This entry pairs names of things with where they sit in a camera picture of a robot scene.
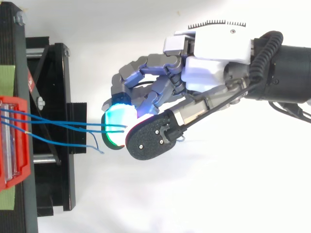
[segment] green tape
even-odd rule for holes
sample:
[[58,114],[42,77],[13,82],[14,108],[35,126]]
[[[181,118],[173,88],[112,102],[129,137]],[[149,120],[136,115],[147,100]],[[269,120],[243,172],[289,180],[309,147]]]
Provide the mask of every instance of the green tape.
[[15,186],[0,192],[0,210],[14,210]]
[[0,66],[0,96],[13,96],[14,75],[15,66]]
[[[0,96],[13,96],[14,76],[15,66],[0,65]],[[0,191],[0,210],[14,210],[14,203],[15,186]]]

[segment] screw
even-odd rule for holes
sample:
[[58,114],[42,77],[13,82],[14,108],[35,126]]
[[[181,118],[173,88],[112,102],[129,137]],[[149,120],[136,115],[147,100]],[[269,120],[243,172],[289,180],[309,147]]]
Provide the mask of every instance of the screw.
[[66,57],[70,57],[70,55],[71,55],[70,49],[69,48],[65,48],[64,49],[64,54],[65,54]]
[[26,25],[26,14],[23,11],[19,11],[16,13],[16,16],[14,17],[14,22],[17,23],[19,26]]
[[40,111],[42,111],[43,107],[45,106],[45,101],[41,96],[37,99],[37,106]]

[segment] coiled cable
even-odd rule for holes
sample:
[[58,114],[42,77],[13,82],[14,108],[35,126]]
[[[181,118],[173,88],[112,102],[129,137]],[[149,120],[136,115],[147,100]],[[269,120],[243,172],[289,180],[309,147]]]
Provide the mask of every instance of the coiled cable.
[[251,82],[255,83],[263,80],[264,71],[268,62],[271,61],[273,56],[282,45],[283,34],[277,31],[271,31],[263,35],[261,38],[269,40],[265,47],[254,58],[249,69],[249,79]]

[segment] black cable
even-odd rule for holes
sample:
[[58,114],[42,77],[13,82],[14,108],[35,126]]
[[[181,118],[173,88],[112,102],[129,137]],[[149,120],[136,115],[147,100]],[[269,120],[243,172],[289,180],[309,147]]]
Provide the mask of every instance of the black cable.
[[[289,112],[277,107],[273,102],[269,102],[270,106],[274,109],[274,110],[277,110],[279,113],[282,113],[282,114],[285,114],[287,116],[290,116],[290,117],[293,117],[293,118],[296,118],[298,120],[302,120],[302,121],[305,121],[307,123],[310,123],[311,124],[311,119],[305,117],[305,116],[295,116],[295,115],[292,115],[290,114]],[[306,113],[306,112],[303,112],[304,114],[308,115],[308,116],[311,116],[311,114],[309,113]]]
[[270,104],[270,106],[271,106],[274,110],[277,110],[279,113],[282,113],[282,114],[288,115],[288,116],[290,116],[290,117],[296,118],[296,117],[293,116],[292,114],[290,114],[290,113],[286,112],[285,110],[283,110],[283,109],[277,107],[273,102],[269,101],[269,104]]
[[232,101],[234,101],[236,98],[240,97],[241,95],[243,95],[245,92],[247,91],[251,91],[254,88],[256,88],[260,83],[256,83],[256,84],[252,84],[249,85],[247,88],[239,91],[237,94],[231,96],[230,98],[228,98],[227,100],[225,100],[224,102],[222,102],[221,104],[217,105],[216,107],[208,110],[206,113],[203,113],[202,115],[198,116],[195,120],[193,120],[192,122],[188,123],[187,125],[182,126],[183,131],[185,131],[187,128],[189,128],[190,126],[194,125],[195,123],[199,122],[200,120],[202,120],[203,118],[206,118],[207,116],[217,112],[218,110],[220,110],[221,108],[225,107],[227,104],[231,103]]
[[154,83],[154,81],[145,81],[145,82],[141,82],[141,83],[136,84],[135,86],[133,86],[133,88],[137,87],[137,86],[146,85],[146,84],[153,84],[153,83]]
[[261,38],[269,40],[250,65],[249,79],[252,82],[263,80],[267,64],[271,61],[283,42],[282,33],[276,31],[268,32]]
[[309,117],[311,117],[311,114],[310,113],[306,113],[306,112],[303,112],[304,115],[307,115]]

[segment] metal rod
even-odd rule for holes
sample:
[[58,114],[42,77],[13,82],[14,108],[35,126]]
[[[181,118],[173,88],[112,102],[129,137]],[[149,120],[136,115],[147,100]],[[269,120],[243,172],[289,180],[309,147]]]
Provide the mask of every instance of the metal rod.
[[44,48],[26,49],[26,56],[27,58],[40,58],[42,56],[43,51]]
[[56,163],[52,154],[34,154],[34,164]]

